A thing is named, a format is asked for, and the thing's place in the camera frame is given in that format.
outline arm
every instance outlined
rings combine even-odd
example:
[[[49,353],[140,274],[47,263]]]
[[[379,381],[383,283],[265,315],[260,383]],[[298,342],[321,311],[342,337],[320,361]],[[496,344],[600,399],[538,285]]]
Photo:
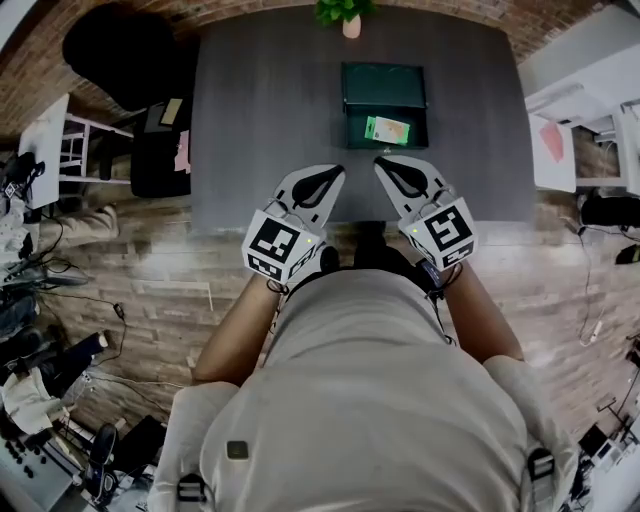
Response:
[[[520,343],[498,306],[471,265],[462,266],[462,274],[444,292],[460,347],[481,364],[498,355],[524,361]]]
[[[253,373],[280,295],[254,274],[209,338],[193,370],[193,383],[229,382],[242,386]]]

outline pink paper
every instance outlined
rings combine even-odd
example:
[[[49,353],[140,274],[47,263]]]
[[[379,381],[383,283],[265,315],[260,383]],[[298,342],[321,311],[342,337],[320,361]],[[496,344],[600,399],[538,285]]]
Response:
[[[185,171],[187,174],[191,173],[191,164],[189,163],[189,130],[180,133],[178,154],[174,162],[174,171]]]
[[[540,130],[540,137],[542,137],[542,141],[556,163],[560,162],[564,158],[564,142],[558,125],[553,121],[549,121]]]

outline white desk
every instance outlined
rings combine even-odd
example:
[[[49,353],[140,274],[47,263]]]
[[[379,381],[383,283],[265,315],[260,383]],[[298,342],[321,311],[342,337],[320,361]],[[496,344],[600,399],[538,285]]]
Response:
[[[44,162],[44,174],[33,180],[27,205],[40,208],[55,203],[59,197],[58,179],[60,175],[60,143],[64,133],[69,95],[45,110],[22,132],[18,154],[31,151],[36,162]]]
[[[101,180],[87,176],[87,153],[89,149],[89,134],[91,128],[103,131],[111,131],[132,138],[133,135],[124,130],[96,123],[89,119],[77,117],[67,113],[69,95],[65,94],[22,132],[18,154],[28,151],[35,154],[36,162],[44,162],[44,173],[38,176],[31,185],[27,198],[27,205],[31,208],[40,208],[54,203],[60,197],[59,182],[74,181],[81,183],[109,183],[128,185],[129,180]],[[65,133],[67,121],[82,125],[82,131]],[[67,153],[61,151],[62,142],[77,142],[75,148]],[[80,176],[68,176],[60,172],[61,168],[80,167]]]

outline black bag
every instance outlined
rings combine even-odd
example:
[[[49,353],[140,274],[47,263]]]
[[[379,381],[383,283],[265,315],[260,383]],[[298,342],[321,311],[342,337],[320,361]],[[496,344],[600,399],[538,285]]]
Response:
[[[635,197],[591,197],[580,210],[584,225],[640,227],[640,199]]]
[[[123,109],[140,110],[192,88],[192,70],[162,16],[117,2],[92,9],[69,30],[64,60]]]

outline gray table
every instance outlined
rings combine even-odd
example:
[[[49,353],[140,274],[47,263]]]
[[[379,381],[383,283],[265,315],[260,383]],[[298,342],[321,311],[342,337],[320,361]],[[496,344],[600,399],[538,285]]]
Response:
[[[476,220],[533,216],[531,138],[507,36],[458,18],[381,7],[359,39],[318,26],[312,7],[216,22],[203,34],[191,126],[198,231],[247,226],[280,179],[340,163],[347,180],[331,221],[397,220],[373,171],[379,151],[344,148],[340,64],[424,67],[430,161]]]

